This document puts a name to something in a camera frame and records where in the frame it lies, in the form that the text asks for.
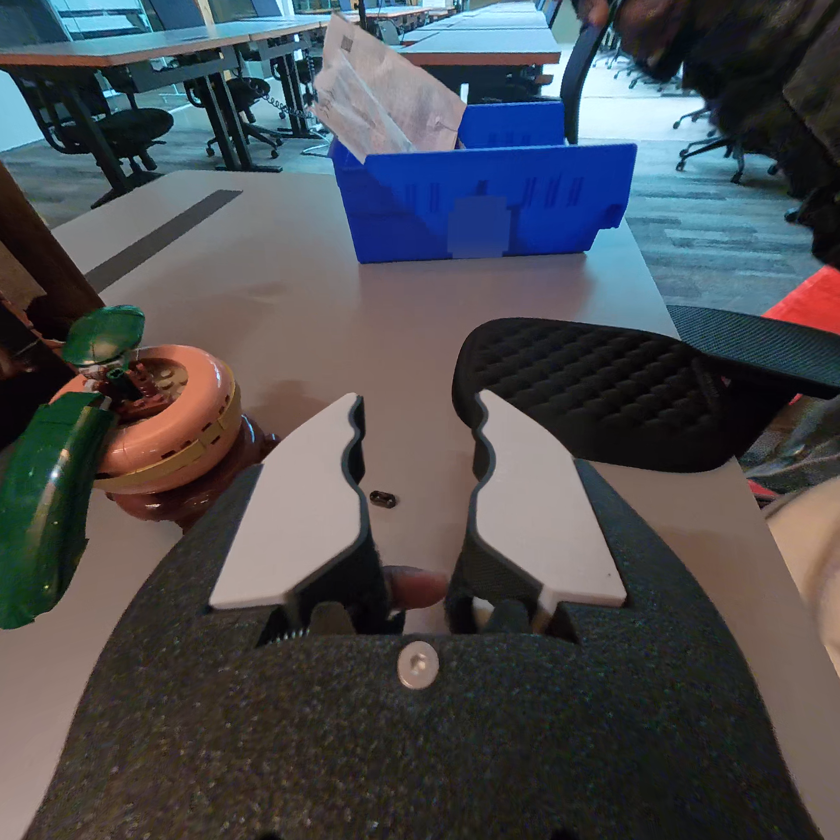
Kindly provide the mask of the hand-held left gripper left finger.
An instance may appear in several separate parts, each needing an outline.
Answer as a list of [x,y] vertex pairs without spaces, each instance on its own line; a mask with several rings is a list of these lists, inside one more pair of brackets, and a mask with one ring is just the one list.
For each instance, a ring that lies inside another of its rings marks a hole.
[[364,399],[343,395],[293,430],[259,466],[254,489],[209,596],[215,611],[294,605],[345,554],[370,518]]

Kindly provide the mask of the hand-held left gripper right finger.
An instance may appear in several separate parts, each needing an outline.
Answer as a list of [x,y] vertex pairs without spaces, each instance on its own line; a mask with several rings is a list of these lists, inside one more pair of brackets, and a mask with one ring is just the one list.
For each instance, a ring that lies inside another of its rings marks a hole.
[[572,454],[495,393],[481,391],[476,404],[468,598],[519,602],[539,634],[565,604],[624,607],[625,584]]

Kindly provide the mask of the lego flower pot model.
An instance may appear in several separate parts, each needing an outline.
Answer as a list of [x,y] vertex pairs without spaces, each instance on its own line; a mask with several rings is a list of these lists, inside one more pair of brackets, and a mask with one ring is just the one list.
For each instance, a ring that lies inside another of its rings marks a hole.
[[129,515],[184,532],[279,444],[242,407],[231,368],[193,346],[97,338],[61,347],[77,375],[50,401],[98,392],[117,417],[92,481]]

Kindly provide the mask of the rounded green lego leaf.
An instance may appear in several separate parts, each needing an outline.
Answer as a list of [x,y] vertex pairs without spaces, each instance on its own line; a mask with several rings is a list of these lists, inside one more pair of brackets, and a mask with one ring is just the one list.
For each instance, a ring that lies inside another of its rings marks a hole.
[[78,369],[123,368],[140,346],[144,325],[144,312],[132,305],[91,311],[70,326],[61,357]]

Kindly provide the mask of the circle print white paper bag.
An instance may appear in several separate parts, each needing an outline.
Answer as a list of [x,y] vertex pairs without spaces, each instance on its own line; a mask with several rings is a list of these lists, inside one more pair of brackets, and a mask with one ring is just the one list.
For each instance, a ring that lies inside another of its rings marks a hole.
[[328,23],[323,60],[339,55],[368,85],[378,102],[415,146],[415,152],[453,151],[466,110],[458,94],[395,48],[339,14]]

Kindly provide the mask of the person's right forearm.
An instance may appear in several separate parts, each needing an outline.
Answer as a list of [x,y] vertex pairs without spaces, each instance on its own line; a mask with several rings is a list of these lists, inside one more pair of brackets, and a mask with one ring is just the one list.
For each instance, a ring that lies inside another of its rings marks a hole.
[[838,268],[838,2],[696,2],[686,68],[718,126],[776,161]]

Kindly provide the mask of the orchid print lego box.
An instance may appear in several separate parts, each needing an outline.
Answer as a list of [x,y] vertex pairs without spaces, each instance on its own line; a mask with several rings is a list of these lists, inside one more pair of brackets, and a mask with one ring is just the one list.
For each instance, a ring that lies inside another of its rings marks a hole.
[[60,349],[103,302],[1,166],[1,449],[76,375]]

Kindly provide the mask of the person's left hand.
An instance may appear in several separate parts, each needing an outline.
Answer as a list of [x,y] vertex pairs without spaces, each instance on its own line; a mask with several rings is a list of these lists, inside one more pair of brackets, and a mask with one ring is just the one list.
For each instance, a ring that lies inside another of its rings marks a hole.
[[425,609],[445,599],[445,574],[409,566],[386,566],[382,572],[392,612]]

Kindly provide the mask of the person's right hand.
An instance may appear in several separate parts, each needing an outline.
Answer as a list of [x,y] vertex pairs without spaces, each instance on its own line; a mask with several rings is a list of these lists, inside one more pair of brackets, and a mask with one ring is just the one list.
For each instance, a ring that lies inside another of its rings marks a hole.
[[668,81],[681,58],[674,44],[690,16],[689,1],[573,1],[583,25],[612,25],[624,51],[657,81]]

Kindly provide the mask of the person's grey denim jacket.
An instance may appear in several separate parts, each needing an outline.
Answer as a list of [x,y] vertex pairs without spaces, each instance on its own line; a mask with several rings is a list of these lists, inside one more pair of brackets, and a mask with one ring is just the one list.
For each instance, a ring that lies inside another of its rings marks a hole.
[[738,460],[761,507],[839,476],[839,398],[801,395]]

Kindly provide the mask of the person's beige trousers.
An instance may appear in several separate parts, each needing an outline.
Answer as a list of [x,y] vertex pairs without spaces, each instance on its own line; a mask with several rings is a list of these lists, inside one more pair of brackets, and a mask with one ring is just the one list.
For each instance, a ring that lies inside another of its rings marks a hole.
[[839,478],[776,498],[763,517],[839,671]]

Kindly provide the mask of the red sheet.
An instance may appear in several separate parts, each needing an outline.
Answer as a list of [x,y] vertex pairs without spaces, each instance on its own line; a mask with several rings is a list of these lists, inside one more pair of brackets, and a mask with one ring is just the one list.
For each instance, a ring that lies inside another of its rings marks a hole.
[[830,266],[819,269],[763,316],[838,335],[839,271]]

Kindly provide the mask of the plain white paper bag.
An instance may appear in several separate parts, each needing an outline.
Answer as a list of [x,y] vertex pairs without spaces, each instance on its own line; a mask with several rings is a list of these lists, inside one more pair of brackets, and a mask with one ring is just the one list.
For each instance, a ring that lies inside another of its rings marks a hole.
[[314,90],[313,114],[361,164],[371,155],[416,151],[344,55],[323,60]]

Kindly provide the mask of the wooden edge office table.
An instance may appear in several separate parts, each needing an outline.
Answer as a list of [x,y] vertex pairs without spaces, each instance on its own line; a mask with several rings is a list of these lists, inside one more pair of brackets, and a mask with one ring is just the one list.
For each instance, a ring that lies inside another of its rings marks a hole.
[[397,51],[468,104],[539,98],[543,66],[559,63],[560,46],[546,28],[445,30]]

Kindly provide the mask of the long office table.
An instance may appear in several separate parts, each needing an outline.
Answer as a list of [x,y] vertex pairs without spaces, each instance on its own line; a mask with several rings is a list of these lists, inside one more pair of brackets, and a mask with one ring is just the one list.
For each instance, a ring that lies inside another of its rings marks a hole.
[[324,29],[328,15],[258,18],[170,31],[2,49],[2,70],[32,81],[56,85],[60,100],[89,145],[110,183],[107,198],[123,196],[147,183],[150,174],[127,175],[81,98],[81,84],[100,72],[121,93],[156,91],[175,82],[194,81],[208,98],[224,167],[231,172],[279,172],[253,162],[233,96],[224,81],[242,55],[255,51],[264,61],[285,59],[309,48],[304,35]]

